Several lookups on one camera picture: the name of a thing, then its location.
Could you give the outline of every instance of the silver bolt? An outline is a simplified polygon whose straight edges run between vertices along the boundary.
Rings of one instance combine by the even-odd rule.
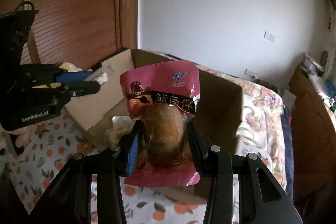
[[[73,158],[75,160],[80,160],[82,158],[82,156],[83,156],[83,153],[77,152],[73,155]]]
[[[257,154],[255,154],[255,153],[249,153],[249,158],[250,158],[251,160],[256,160],[256,159],[258,158],[258,156],[257,156]]]
[[[217,145],[213,145],[210,147],[211,151],[213,152],[219,152],[221,150],[221,148]]]
[[[117,144],[114,144],[114,145],[111,145],[110,149],[111,149],[112,151],[114,151],[114,152],[117,152],[117,151],[119,151],[120,146],[117,145]]]

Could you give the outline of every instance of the cartoon pirate character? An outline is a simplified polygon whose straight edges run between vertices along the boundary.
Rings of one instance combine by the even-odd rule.
[[[132,93],[126,92],[128,100],[129,115],[131,118],[141,115],[141,107],[144,105],[152,105],[151,89],[143,89],[139,82],[131,83]]]

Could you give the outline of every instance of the pink snack package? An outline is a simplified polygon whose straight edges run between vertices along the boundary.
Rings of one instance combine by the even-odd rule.
[[[137,159],[135,171],[125,178],[125,183],[140,187],[175,187],[198,183],[200,177],[186,139],[186,123],[195,115],[200,98],[196,65],[189,61],[170,61],[140,67],[121,74],[120,84],[130,117],[144,120],[144,149]],[[156,104],[166,106],[155,112],[152,105]],[[149,114],[145,113],[155,113],[151,115],[156,117],[148,118]],[[155,124],[160,117],[164,122]],[[156,162],[148,159],[148,153],[153,151],[151,148],[155,145],[162,145],[168,154],[176,152],[171,147],[176,144],[175,139],[176,142],[178,139],[179,155],[176,160],[167,164],[164,158],[162,161],[157,158]]]

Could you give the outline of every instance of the bed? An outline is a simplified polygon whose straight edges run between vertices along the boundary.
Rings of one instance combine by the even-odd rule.
[[[213,73],[232,81],[243,88],[242,123],[237,130],[239,144],[236,154],[245,156],[255,152],[271,170],[279,184],[286,190],[285,142],[281,116],[284,105],[275,92],[238,79],[224,73],[211,70],[202,65],[199,69]],[[86,155],[98,153],[82,136],[79,126],[74,123],[65,110],[55,119],[37,124],[33,128],[31,143],[19,156],[4,155],[5,172],[10,176],[16,192],[30,213],[39,197],[50,184],[67,160],[76,152]],[[238,177],[234,181],[234,214],[232,223],[239,221]],[[184,204],[149,188],[125,185],[121,180],[122,195],[127,223],[202,223],[206,204]],[[91,222],[97,223],[96,176],[93,176],[91,188]]]

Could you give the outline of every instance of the brown wardrobe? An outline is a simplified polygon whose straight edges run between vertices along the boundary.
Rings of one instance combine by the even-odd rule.
[[[137,47],[138,0],[0,0],[0,14],[22,1],[39,10],[22,64],[67,61],[86,70],[121,47]]]

